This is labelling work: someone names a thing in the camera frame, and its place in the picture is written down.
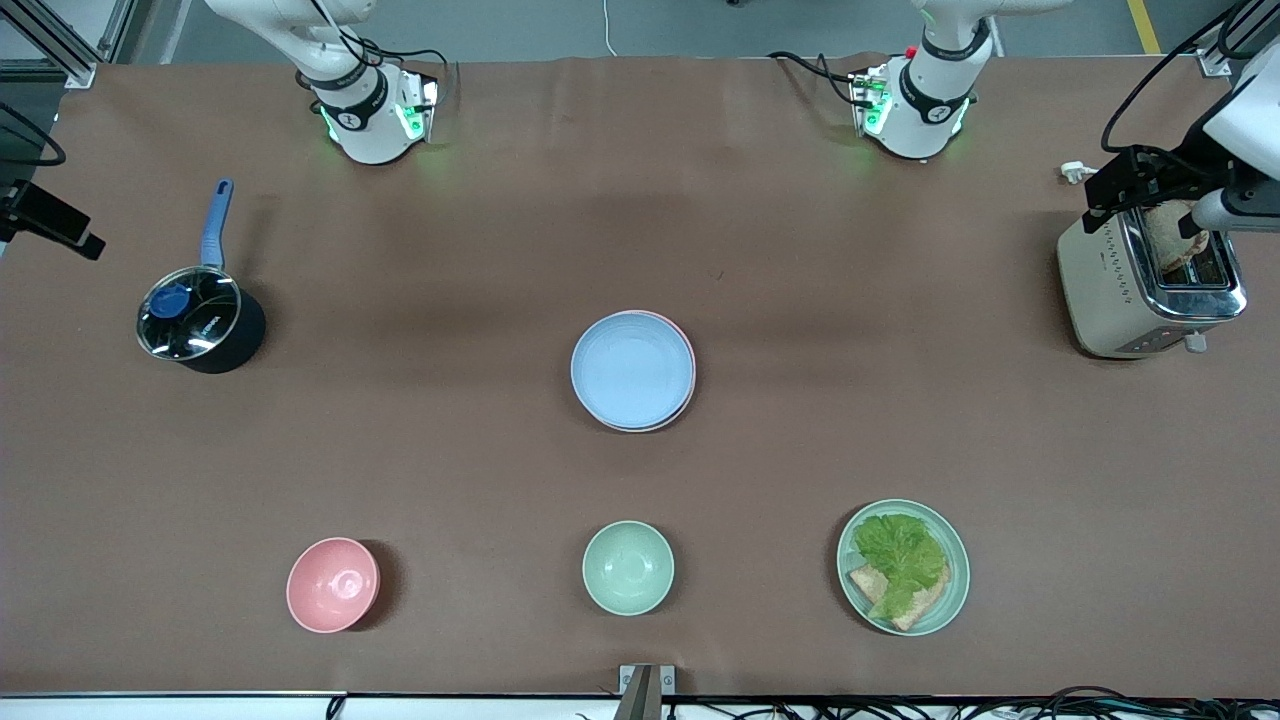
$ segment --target brown tabletop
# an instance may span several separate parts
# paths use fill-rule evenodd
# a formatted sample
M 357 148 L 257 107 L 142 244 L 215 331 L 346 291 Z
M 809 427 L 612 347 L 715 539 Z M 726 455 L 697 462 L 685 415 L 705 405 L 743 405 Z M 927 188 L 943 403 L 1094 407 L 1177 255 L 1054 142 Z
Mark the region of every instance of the brown tabletop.
M 1203 356 L 1082 356 L 1056 274 L 1083 208 L 1056 168 L 1105 161 L 1151 61 L 993 61 L 928 164 L 771 61 L 468 65 L 438 143 L 381 168 L 287 67 L 102 68 L 37 177 L 102 260 L 23 237 L 0 261 L 0 688 L 594 692 L 666 661 L 701 693 L 1277 694 L 1280 247 L 1239 238 L 1251 307 Z M 1176 63 L 1116 140 L 1175 143 L 1224 87 Z M 133 319 L 221 176 L 271 325 L 207 377 Z M 700 360 L 652 436 L 568 384 L 627 307 Z M 968 544 L 934 635 L 837 588 L 837 534 L 884 497 Z M 643 618 L 582 589 L 622 518 L 677 555 Z M 381 557 L 362 632 L 285 609 L 329 536 Z

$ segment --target bread slice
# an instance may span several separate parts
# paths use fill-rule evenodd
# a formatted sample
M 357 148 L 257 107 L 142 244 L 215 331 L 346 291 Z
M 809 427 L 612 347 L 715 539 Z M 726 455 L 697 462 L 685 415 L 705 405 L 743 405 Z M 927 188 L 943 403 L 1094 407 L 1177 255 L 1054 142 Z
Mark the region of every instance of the bread slice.
M 884 592 L 888 591 L 888 578 L 883 573 L 872 568 L 870 565 L 863 565 L 861 568 L 854 570 L 849 574 L 849 579 L 858 585 L 858 589 L 863 591 L 867 600 L 873 603 L 879 602 L 884 597 Z M 902 615 L 897 618 L 891 618 L 890 623 L 893 624 L 901 632 L 908 632 L 911 625 L 920 621 L 920 618 L 929 611 L 931 607 L 937 605 L 938 598 L 942 597 L 942 591 L 947 588 L 947 583 L 951 582 L 951 565 L 942 566 L 942 574 L 938 575 L 938 582 L 933 584 L 932 588 L 925 588 L 923 591 L 916 591 L 911 596 L 911 607 Z

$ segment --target pink bowl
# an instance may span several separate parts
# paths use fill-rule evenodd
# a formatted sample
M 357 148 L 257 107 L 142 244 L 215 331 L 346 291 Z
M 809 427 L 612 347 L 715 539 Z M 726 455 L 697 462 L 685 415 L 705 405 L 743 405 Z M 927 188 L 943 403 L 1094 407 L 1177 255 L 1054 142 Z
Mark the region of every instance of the pink bowl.
M 349 538 L 323 539 L 303 552 L 284 589 L 289 615 L 312 633 L 337 633 L 360 620 L 378 597 L 378 561 Z

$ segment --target lettuce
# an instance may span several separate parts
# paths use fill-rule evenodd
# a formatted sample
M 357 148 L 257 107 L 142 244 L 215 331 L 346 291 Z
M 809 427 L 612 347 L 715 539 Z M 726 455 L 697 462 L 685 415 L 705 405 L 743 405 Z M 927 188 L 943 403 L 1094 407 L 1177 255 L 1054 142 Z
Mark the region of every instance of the lettuce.
M 872 618 L 897 618 L 911 609 L 911 596 L 938 583 L 947 559 L 924 520 L 910 515 L 868 518 L 854 530 L 854 543 L 867 564 L 888 579 Z

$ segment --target green bowl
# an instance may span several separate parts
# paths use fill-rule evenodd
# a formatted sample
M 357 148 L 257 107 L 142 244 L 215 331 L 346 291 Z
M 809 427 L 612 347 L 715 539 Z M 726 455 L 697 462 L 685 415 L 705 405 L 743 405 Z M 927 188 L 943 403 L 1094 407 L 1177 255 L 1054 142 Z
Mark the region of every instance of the green bowl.
M 924 520 L 924 527 L 942 546 L 942 552 L 951 565 L 951 582 L 942 591 L 942 597 L 905 633 L 895 628 L 887 619 L 873 619 L 870 616 L 872 601 L 867 600 L 867 596 L 849 579 L 849 573 L 867 564 L 854 543 L 854 530 L 868 518 L 879 515 L 910 515 Z M 910 500 L 881 500 L 855 512 L 849 524 L 845 525 L 845 532 L 840 533 L 840 544 L 836 546 L 836 574 L 840 577 L 840 587 L 844 588 L 845 597 L 849 598 L 854 610 L 872 625 L 893 635 L 927 635 L 946 628 L 960 614 L 960 607 L 969 597 L 969 553 L 965 552 L 956 529 L 933 509 Z
M 614 615 L 644 615 L 676 580 L 676 556 L 652 525 L 620 520 L 595 533 L 582 555 L 582 583 L 591 600 Z

